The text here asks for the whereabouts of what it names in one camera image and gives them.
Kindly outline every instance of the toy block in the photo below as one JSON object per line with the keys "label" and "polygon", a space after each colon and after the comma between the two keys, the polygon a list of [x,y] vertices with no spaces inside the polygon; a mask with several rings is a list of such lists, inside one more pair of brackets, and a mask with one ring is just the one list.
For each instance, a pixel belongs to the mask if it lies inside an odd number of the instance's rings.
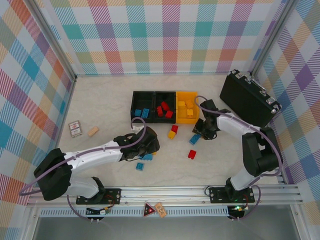
{"label": "toy block", "polygon": [[174,114],[173,111],[167,111],[166,114],[165,114],[165,117],[166,117],[167,119],[170,119],[170,118],[172,118],[172,115],[173,115],[173,114]]}
{"label": "toy block", "polygon": [[145,167],[144,163],[138,162],[135,169],[142,171],[144,169],[144,167]]}
{"label": "toy block", "polygon": [[171,131],[175,132],[175,134],[177,134],[178,133],[178,126],[177,125],[172,125]]}
{"label": "toy block", "polygon": [[196,151],[190,150],[188,158],[192,160],[195,159],[196,153],[197,153]]}
{"label": "toy block", "polygon": [[170,130],[170,132],[168,133],[168,138],[174,139],[175,136],[176,136],[176,133],[175,133],[174,131],[171,131],[171,130]]}
{"label": "toy block", "polygon": [[141,117],[142,117],[143,119],[146,119],[146,118],[148,117],[148,114],[149,114],[149,109],[144,108]]}
{"label": "toy block", "polygon": [[92,137],[93,135],[95,135],[97,132],[99,131],[99,128],[97,126],[94,126],[93,128],[91,128],[90,131],[88,131],[88,136]]}
{"label": "toy block", "polygon": [[152,159],[153,159],[153,155],[151,153],[146,154],[141,158],[141,160],[147,160],[147,161],[151,161]]}
{"label": "toy block", "polygon": [[188,109],[188,110],[186,111],[186,117],[187,117],[188,119],[192,119],[193,116],[194,116],[194,111],[193,111],[192,109]]}
{"label": "toy block", "polygon": [[165,208],[162,206],[161,202],[158,202],[156,205],[154,205],[154,207],[161,218],[167,216],[167,212]]}
{"label": "toy block", "polygon": [[163,102],[161,103],[161,107],[162,107],[163,110],[165,110],[165,111],[169,111],[169,110],[170,110],[169,105],[168,105],[165,101],[163,101]]}
{"label": "toy block", "polygon": [[186,102],[178,101],[178,109],[186,109]]}
{"label": "toy block", "polygon": [[201,138],[200,134],[195,134],[193,135],[193,137],[189,140],[189,143],[191,143],[192,145],[195,145],[196,142]]}
{"label": "toy block", "polygon": [[136,109],[136,110],[134,111],[134,115],[135,115],[136,117],[140,117],[140,116],[141,116],[141,110]]}
{"label": "toy block", "polygon": [[185,101],[185,105],[187,109],[193,109],[194,103],[191,100]]}
{"label": "toy block", "polygon": [[156,108],[156,111],[158,112],[158,116],[159,117],[163,117],[164,116],[164,112],[162,111],[162,107],[161,106],[158,106]]}

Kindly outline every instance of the black briefcase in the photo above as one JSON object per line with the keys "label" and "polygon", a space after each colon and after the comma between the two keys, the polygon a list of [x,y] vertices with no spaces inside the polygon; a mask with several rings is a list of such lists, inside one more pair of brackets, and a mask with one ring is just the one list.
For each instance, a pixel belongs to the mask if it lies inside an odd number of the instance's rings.
{"label": "black briefcase", "polygon": [[281,109],[263,86],[236,69],[226,76],[220,98],[244,121],[261,128]]}

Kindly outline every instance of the yellow tray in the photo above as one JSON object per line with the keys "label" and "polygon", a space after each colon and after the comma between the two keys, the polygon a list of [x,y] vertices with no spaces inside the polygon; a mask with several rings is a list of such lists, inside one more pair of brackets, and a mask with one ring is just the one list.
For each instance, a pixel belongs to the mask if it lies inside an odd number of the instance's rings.
{"label": "yellow tray", "polygon": [[[177,124],[196,124],[199,119],[199,107],[195,104],[195,98],[198,95],[196,91],[177,91],[175,93],[175,122]],[[187,107],[185,109],[178,109],[178,102],[185,102],[191,100],[193,103],[193,117],[187,118]]]}

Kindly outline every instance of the red block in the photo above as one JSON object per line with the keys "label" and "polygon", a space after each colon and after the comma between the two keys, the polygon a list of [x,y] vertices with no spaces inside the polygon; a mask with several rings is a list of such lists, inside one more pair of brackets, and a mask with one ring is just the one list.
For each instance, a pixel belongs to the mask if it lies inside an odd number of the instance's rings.
{"label": "red block", "polygon": [[173,114],[174,114],[173,111],[167,111],[166,114],[165,114],[165,117],[166,117],[167,119],[170,119],[170,118],[172,118],[172,115],[173,115]]}
{"label": "red block", "polygon": [[188,158],[193,160],[196,156],[196,153],[196,151],[190,150]]}
{"label": "red block", "polygon": [[175,134],[177,134],[178,133],[178,126],[177,125],[172,125],[171,131],[175,132]]}
{"label": "red block", "polygon": [[168,105],[165,101],[163,101],[163,102],[161,103],[161,107],[162,107],[163,110],[165,110],[165,111],[170,111],[170,107],[169,107],[169,105]]}
{"label": "red block", "polygon": [[164,112],[162,111],[162,107],[161,106],[158,106],[156,108],[156,111],[158,112],[158,116],[159,117],[162,117],[164,115]]}

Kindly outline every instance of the aluminum rail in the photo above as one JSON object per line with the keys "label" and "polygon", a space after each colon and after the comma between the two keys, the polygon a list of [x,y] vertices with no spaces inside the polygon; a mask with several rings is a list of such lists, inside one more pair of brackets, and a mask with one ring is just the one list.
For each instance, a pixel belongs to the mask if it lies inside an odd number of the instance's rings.
{"label": "aluminum rail", "polygon": [[[120,207],[142,207],[145,202],[164,206],[235,206],[236,203],[210,203],[205,195],[206,186],[151,186],[151,187],[109,187],[121,189]],[[302,204],[303,200],[297,185],[259,185],[261,188],[260,205],[292,205]],[[258,190],[253,188],[255,199]],[[76,196],[70,197],[70,202],[76,204]],[[67,197],[61,196],[52,201],[45,201],[41,193],[30,197],[29,207],[67,207]],[[103,205],[78,205],[79,207],[103,207]]]}

